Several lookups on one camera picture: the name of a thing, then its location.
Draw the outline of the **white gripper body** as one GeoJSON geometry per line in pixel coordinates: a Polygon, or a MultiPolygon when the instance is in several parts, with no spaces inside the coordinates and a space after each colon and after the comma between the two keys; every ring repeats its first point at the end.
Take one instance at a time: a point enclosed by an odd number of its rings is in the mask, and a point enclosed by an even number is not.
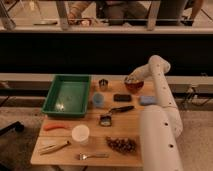
{"type": "Polygon", "coordinates": [[[149,76],[149,66],[143,65],[137,67],[128,77],[137,78],[139,81],[144,81],[149,76]]]}

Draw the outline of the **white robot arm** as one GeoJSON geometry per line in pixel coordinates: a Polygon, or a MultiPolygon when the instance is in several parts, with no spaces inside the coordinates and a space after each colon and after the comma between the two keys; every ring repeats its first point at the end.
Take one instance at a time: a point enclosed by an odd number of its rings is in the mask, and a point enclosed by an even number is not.
{"type": "Polygon", "coordinates": [[[130,83],[151,76],[154,84],[156,103],[145,106],[139,115],[143,171],[184,171],[176,143],[183,123],[165,77],[170,68],[169,62],[153,55],[127,76],[130,83]]]}

